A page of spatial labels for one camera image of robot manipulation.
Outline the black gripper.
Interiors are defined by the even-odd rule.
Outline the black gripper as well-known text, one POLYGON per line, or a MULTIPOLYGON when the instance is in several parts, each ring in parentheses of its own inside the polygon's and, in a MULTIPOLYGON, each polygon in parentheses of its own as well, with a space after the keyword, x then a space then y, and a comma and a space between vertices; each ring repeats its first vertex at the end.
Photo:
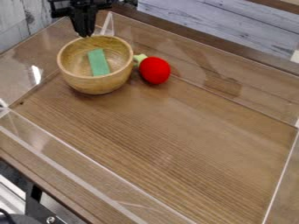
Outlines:
POLYGON ((94 31, 97 10, 106 9, 116 0, 46 0, 50 6, 50 17, 61 18, 69 15, 74 32, 82 37, 90 36, 94 31))

